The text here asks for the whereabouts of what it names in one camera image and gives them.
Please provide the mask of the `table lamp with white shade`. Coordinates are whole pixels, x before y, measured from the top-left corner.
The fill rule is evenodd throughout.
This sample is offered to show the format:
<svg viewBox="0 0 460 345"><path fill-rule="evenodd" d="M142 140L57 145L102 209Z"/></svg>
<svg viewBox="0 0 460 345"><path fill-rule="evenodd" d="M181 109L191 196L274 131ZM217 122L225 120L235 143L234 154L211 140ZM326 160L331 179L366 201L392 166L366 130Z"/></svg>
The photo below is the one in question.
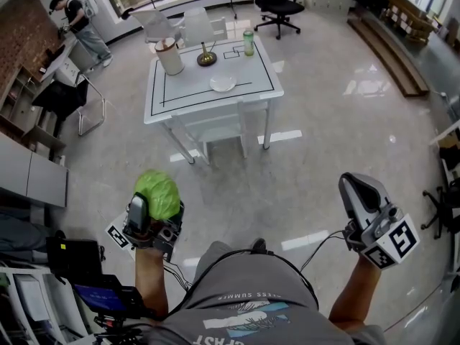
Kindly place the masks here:
<svg viewBox="0 0 460 345"><path fill-rule="evenodd" d="M199 66L206 67L217 61L216 54L206 48L206 43L214 39L214 30L203 7L189 9L184 13L185 43L188 46L200 44L203 52L197 57Z"/></svg>

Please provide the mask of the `black monitor with blue screen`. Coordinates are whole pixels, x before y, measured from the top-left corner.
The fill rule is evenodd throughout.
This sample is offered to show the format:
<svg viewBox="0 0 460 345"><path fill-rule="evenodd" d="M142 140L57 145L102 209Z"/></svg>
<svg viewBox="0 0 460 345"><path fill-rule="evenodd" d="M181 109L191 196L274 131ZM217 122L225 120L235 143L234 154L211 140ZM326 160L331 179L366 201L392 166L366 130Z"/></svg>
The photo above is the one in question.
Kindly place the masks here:
<svg viewBox="0 0 460 345"><path fill-rule="evenodd" d="M72 280L76 294L100 315L139 318L145 306L138 290L123 286L115 275L96 275Z"/></svg>

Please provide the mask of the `blue-grey cloth bundle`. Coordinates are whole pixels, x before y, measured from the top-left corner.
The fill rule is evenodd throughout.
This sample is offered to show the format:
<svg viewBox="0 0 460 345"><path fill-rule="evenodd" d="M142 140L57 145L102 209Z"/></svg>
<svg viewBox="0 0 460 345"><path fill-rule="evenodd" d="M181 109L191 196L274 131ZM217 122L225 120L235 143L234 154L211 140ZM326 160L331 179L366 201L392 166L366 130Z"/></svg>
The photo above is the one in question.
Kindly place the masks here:
<svg viewBox="0 0 460 345"><path fill-rule="evenodd" d="M51 236L46 226L0 212L0 253L45 253L46 238Z"/></svg>

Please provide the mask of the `wooden cubby shelf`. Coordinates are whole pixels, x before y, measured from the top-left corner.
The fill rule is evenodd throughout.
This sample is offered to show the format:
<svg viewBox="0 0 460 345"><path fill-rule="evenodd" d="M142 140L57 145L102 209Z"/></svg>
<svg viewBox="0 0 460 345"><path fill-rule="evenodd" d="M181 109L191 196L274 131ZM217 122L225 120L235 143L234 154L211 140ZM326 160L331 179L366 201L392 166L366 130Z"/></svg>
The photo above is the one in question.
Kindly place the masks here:
<svg viewBox="0 0 460 345"><path fill-rule="evenodd" d="M0 132L22 146L53 158L65 148L57 116L32 102L52 83L18 67L0 95Z"/></svg>

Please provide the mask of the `green cabbage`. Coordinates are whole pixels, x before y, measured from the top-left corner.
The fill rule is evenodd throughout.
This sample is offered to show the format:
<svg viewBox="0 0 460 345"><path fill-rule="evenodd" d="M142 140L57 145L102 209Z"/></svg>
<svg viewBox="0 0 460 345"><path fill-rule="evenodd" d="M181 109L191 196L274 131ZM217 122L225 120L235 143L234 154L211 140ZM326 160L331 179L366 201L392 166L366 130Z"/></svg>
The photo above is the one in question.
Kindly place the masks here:
<svg viewBox="0 0 460 345"><path fill-rule="evenodd" d="M180 211L180 195L175 181L165 172L147 170L134 185L134 192L142 194L148 202L149 216L165 220Z"/></svg>

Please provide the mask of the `white mesh office chair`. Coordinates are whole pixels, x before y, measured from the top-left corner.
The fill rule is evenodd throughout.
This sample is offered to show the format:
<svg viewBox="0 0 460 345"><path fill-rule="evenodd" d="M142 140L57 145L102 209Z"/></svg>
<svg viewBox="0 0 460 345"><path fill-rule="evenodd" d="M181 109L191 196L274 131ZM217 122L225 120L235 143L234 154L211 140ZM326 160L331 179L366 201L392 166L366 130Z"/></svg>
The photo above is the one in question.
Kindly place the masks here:
<svg viewBox="0 0 460 345"><path fill-rule="evenodd" d="M126 16L134 17L140 23L147 44L157 43L168 37L174 38L176 42L182 39L180 27L183 25L184 17L173 22L157 9L142 11L131 9L126 11Z"/></svg>

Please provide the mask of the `clear glass bowl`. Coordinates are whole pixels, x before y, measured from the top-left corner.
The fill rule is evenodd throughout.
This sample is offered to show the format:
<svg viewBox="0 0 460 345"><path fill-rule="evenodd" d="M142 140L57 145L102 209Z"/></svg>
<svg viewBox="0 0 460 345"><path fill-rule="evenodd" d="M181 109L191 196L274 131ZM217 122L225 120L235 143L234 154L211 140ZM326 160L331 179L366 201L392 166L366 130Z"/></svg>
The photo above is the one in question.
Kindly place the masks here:
<svg viewBox="0 0 460 345"><path fill-rule="evenodd" d="M210 79L209 86L215 92L228 92L236 86L236 78L232 75L215 75Z"/></svg>

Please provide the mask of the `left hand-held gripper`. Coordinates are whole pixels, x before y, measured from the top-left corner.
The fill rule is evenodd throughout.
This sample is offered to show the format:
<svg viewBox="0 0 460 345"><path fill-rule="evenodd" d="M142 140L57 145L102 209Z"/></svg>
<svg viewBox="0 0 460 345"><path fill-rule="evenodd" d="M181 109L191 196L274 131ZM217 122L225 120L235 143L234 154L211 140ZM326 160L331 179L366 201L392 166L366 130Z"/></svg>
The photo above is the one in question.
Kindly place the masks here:
<svg viewBox="0 0 460 345"><path fill-rule="evenodd" d="M180 210L176 217L176 224L181 228L185 211L184 203L180 202ZM139 192L135 192L127 209L127 217L117 217L105 229L111 240L118 248L125 251L135 260L136 244L123 234L145 234L148 228L148 201ZM163 252L163 258L170 262L175 251L175 243L178 240L180 230L174 231L169 227L160 229L159 234L148 243L148 247L154 247Z"/></svg>

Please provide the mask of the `light wooden bench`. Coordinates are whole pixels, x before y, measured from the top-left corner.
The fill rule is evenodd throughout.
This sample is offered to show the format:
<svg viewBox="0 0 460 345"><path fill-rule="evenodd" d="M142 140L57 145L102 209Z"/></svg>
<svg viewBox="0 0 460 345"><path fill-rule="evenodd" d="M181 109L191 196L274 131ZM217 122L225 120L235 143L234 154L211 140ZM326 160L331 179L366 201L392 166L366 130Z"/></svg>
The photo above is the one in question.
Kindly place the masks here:
<svg viewBox="0 0 460 345"><path fill-rule="evenodd" d="M405 33L407 40L427 45L430 34L435 30L433 20L410 0L387 0L385 18L393 22L396 29Z"/></svg>

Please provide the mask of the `person's right forearm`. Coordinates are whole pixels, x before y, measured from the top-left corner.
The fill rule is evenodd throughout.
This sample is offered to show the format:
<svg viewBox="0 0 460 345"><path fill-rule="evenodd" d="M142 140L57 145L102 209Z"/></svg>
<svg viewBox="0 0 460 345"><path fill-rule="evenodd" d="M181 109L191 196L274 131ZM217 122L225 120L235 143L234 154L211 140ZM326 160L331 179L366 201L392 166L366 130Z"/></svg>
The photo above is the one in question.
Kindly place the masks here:
<svg viewBox="0 0 460 345"><path fill-rule="evenodd" d="M328 319L344 331L354 331L364 326L381 271L369 260L359 256L353 272Z"/></svg>

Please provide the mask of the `person's grey printed shirt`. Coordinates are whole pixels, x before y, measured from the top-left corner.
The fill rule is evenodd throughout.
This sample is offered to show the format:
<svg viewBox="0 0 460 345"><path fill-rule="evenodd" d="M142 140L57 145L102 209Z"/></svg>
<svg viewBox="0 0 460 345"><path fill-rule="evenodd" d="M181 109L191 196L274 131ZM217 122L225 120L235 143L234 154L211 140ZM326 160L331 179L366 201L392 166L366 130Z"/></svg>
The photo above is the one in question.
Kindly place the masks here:
<svg viewBox="0 0 460 345"><path fill-rule="evenodd" d="M146 345L386 345L379 326L344 331L321 314L313 288L279 257L215 241L176 313L153 321Z"/></svg>

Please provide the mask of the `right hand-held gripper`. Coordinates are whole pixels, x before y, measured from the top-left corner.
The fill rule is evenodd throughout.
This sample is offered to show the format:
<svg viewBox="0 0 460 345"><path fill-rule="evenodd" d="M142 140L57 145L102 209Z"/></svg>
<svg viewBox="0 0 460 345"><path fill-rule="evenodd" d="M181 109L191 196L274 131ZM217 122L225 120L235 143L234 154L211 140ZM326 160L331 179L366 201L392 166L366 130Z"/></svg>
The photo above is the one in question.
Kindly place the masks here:
<svg viewBox="0 0 460 345"><path fill-rule="evenodd" d="M360 173L344 173L339 192L351 221L345 242L379 269L400 264L420 243L409 214L390 203L380 181Z"/></svg>

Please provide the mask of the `person's left forearm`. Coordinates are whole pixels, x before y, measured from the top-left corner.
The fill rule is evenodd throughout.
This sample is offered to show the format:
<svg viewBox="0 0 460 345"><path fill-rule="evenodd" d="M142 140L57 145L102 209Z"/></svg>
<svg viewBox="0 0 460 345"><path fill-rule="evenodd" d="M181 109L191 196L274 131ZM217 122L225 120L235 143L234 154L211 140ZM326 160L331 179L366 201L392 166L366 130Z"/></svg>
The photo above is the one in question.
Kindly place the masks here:
<svg viewBox="0 0 460 345"><path fill-rule="evenodd" d="M136 249L135 286L144 305L158 318L168 312L163 253L155 248Z"/></svg>

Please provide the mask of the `white shelf unit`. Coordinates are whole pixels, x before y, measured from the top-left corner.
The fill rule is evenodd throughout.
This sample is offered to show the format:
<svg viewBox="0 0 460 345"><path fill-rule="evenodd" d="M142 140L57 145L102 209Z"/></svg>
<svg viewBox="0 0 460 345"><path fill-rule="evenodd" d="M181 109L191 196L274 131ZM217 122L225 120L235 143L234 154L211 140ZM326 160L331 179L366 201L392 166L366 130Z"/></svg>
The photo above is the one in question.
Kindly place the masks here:
<svg viewBox="0 0 460 345"><path fill-rule="evenodd" d="M8 345L74 345L90 336L66 279L14 261L0 261L0 333Z"/></svg>

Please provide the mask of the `white table with black lines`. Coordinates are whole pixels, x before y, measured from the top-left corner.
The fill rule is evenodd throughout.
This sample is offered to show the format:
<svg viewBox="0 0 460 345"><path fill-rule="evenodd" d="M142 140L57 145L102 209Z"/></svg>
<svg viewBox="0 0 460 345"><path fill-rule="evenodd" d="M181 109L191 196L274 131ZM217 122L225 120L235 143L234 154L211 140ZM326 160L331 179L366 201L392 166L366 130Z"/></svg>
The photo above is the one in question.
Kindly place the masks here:
<svg viewBox="0 0 460 345"><path fill-rule="evenodd" d="M162 125L177 111L203 110L237 99L245 102L269 99L273 102L270 129L266 132L264 126L262 137L263 148L269 149L275 105L283 97L284 90L261 39L254 38L253 56L244 54L242 39L219 40L208 43L206 48L217 56L213 65L199 66L197 57L203 51L201 46L188 47L178 52L184 67L176 75L168 75L159 59L151 61L144 123L161 129L164 134ZM234 76L236 86L228 92L213 91L210 79L219 74Z"/></svg>

